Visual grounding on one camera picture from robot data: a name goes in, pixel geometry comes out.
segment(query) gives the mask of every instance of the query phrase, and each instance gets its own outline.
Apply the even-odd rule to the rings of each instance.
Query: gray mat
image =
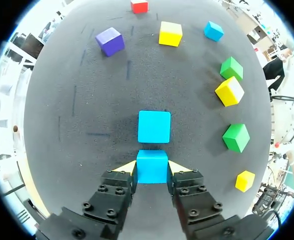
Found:
[[[220,42],[204,36],[208,21],[222,26]],[[179,47],[158,44],[161,21],[182,25]],[[126,48],[105,57],[95,36],[109,27]],[[245,95],[224,107],[215,95],[221,63],[233,56],[244,69]],[[169,144],[137,142],[138,112],[171,112]],[[222,135],[244,123],[250,142],[228,150]],[[81,212],[101,174],[162,149],[170,160],[199,169],[223,216],[243,217],[261,183],[271,138],[269,94],[247,37],[211,0],[150,0],[135,15],[128,0],[88,1],[57,27],[39,55],[28,87],[24,135],[29,167],[50,212]],[[235,189],[244,170],[256,174],[246,193]],[[140,185],[120,239],[183,239],[165,185]]]

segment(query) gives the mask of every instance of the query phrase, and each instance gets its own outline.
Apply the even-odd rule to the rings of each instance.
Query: person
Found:
[[[286,64],[287,58],[291,55],[292,51],[289,48],[285,48],[281,51],[280,57],[276,57],[273,61],[270,61],[262,68],[267,81],[276,79],[276,81],[268,87],[270,95],[271,89],[277,91],[279,86],[282,84],[285,77],[284,65]]]

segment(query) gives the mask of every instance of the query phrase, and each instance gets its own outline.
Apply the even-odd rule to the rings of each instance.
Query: wooden block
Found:
[[[224,35],[224,31],[218,24],[209,21],[203,30],[205,36],[215,42],[218,42]]]
[[[159,44],[178,47],[182,37],[182,25],[167,21],[161,22],[159,32]]]
[[[101,32],[95,38],[107,57],[125,49],[123,36],[113,27]]]
[[[244,193],[253,186],[254,179],[254,173],[249,171],[243,171],[241,174],[237,176],[235,188]]]
[[[220,84],[215,90],[215,93],[220,98],[224,106],[228,107],[238,104],[245,92],[237,79],[232,76],[222,82],[222,84]]]
[[[245,124],[231,124],[222,136],[227,148],[242,153],[247,143],[251,139]]]
[[[168,156],[165,151],[139,150],[136,160],[138,183],[167,183]]]
[[[143,14],[148,12],[148,2],[146,0],[131,0],[131,10],[134,14]]]
[[[232,56],[224,61],[220,68],[220,75],[225,79],[235,77],[238,81],[243,80],[243,67]]]

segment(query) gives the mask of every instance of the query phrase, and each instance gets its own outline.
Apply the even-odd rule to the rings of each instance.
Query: blue cube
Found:
[[[205,36],[215,42],[218,42],[224,35],[224,31],[221,26],[209,21],[204,29]]]
[[[171,133],[171,113],[168,111],[140,111],[138,142],[167,144]]]
[[[137,155],[139,184],[165,184],[168,157],[163,150],[139,150]]]

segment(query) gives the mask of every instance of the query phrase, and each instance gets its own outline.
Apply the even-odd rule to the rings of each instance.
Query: screw head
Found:
[[[221,210],[223,208],[223,204],[219,201],[217,201],[214,205],[213,208],[216,210]]]
[[[110,208],[107,210],[106,215],[107,215],[107,217],[114,219],[117,217],[117,212],[114,209]]]
[[[80,229],[80,228],[74,228],[71,230],[71,235],[75,238],[75,239],[84,239],[86,237],[86,234],[84,232],[84,230]]]
[[[235,233],[235,229],[232,226],[228,226],[223,230],[223,235],[225,237],[231,237],[232,235],[234,235]]]
[[[94,208],[89,202],[85,201],[82,203],[82,209],[88,211]]]
[[[117,195],[123,195],[125,193],[124,189],[122,187],[116,188],[116,194]]]
[[[188,214],[189,214],[189,217],[191,217],[191,218],[197,217],[197,216],[199,216],[199,210],[192,209],[192,210],[189,211]]]
[[[198,186],[198,190],[201,192],[205,192],[207,190],[207,188],[205,185],[200,185],[200,186]]]
[[[108,188],[104,184],[100,185],[98,188],[98,192],[107,192],[107,190]]]
[[[187,194],[189,193],[189,189],[186,188],[186,187],[183,187],[183,188],[180,190],[180,193],[181,193],[182,195],[187,195]]]

